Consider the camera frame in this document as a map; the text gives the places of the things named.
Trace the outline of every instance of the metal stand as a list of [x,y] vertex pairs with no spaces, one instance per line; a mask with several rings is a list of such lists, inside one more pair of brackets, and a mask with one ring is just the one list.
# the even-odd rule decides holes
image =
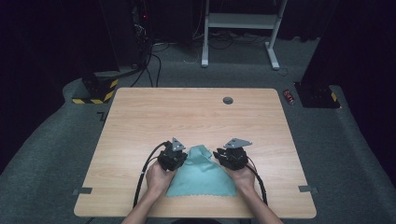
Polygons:
[[273,30],[270,42],[265,42],[265,49],[268,52],[273,69],[279,69],[279,63],[277,62],[273,47],[288,0],[282,1],[277,15],[209,13],[209,2],[209,0],[206,0],[205,37],[202,49],[202,67],[209,66],[209,27],[221,27]]

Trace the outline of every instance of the dark background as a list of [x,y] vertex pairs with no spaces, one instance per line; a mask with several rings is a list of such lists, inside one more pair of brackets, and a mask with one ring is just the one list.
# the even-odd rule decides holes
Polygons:
[[[213,1],[211,10],[256,13],[260,12],[257,8],[270,3],[248,2],[225,0],[221,6],[221,1]],[[396,161],[396,106],[392,81],[396,75],[396,28],[392,12],[396,7],[390,0],[337,2],[289,1],[278,37],[300,36],[303,41],[321,37],[304,82],[342,87],[362,134],[395,184],[396,168],[392,163]],[[100,1],[85,3],[0,3],[2,171],[34,129],[64,100],[70,100],[63,97],[65,84],[81,77],[83,71],[114,70],[120,65],[108,32],[112,27],[104,22],[108,14],[99,7]],[[191,42],[190,36],[199,24],[201,1],[148,1],[148,6],[148,12],[155,12],[152,17],[148,14],[154,33]],[[266,10],[272,13],[276,7]],[[71,14],[74,19],[70,21],[70,14],[65,12],[75,13]]]

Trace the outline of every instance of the teal towel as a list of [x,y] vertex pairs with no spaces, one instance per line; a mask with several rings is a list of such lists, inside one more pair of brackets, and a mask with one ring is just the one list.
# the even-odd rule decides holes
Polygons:
[[192,147],[184,164],[178,168],[166,196],[216,195],[235,196],[233,180],[210,160],[212,153],[204,146]]

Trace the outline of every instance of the human hand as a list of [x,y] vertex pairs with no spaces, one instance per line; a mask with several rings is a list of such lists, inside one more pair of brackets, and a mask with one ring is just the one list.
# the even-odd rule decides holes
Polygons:
[[256,179],[256,176],[247,167],[236,171],[230,170],[228,168],[226,169],[227,173],[233,179],[233,182],[235,183],[237,189],[254,190],[254,181]]
[[157,197],[165,194],[175,174],[176,171],[166,172],[161,165],[155,161],[146,171],[148,191]]

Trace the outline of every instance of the wooden table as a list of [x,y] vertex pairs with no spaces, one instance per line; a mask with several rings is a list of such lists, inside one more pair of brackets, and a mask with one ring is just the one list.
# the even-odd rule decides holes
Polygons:
[[[233,103],[223,103],[232,97]],[[80,217],[125,217],[133,207],[136,183],[149,153],[177,138],[187,150],[205,145],[211,151],[233,137],[251,141],[244,147],[257,166],[268,204],[279,217],[316,215],[290,129],[272,89],[121,88],[107,116],[75,214]],[[256,190],[261,195],[258,181]],[[146,180],[140,198],[147,190]],[[161,198],[150,217],[252,217],[242,198],[185,196]]]

